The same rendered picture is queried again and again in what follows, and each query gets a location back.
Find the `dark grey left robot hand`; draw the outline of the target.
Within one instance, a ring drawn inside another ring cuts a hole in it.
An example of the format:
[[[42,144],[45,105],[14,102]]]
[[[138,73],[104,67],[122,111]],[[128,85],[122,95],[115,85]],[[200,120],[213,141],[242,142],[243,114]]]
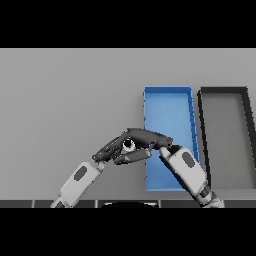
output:
[[[125,162],[125,155],[122,154],[123,142],[127,139],[127,135],[123,134],[111,140],[96,154],[92,156],[95,163],[108,162],[113,160],[116,165],[121,165]]]

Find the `dark grey bin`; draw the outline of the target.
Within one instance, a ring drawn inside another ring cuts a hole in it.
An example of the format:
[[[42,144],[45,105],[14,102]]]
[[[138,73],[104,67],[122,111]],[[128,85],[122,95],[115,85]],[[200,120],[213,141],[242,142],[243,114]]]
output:
[[[214,189],[256,189],[256,130],[247,87],[197,93],[206,171]]]

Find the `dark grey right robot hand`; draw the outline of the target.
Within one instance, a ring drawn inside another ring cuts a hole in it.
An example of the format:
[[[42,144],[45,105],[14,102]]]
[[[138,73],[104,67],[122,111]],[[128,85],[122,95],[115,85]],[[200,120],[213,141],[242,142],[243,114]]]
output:
[[[128,153],[122,154],[126,141],[133,143],[135,148]],[[145,160],[152,156],[152,150],[159,150],[162,147],[171,148],[172,142],[172,137],[158,132],[140,128],[128,128],[115,142],[114,148],[116,152],[112,156],[112,160],[116,165]]]

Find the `blue pipe with pale ring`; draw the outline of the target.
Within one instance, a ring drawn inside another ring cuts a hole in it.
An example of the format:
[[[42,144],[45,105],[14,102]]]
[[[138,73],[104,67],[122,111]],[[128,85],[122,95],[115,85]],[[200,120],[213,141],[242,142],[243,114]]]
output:
[[[127,139],[123,143],[123,148],[126,152],[132,152],[135,150],[135,143],[131,139]]]

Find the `blue bin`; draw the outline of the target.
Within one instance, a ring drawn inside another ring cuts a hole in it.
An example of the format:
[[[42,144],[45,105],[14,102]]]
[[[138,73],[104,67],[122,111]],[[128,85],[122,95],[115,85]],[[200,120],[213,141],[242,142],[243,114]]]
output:
[[[189,149],[199,161],[194,101],[190,86],[145,86],[144,128],[173,138],[174,145]],[[147,159],[146,190],[152,192],[183,191],[171,171],[153,150]]]

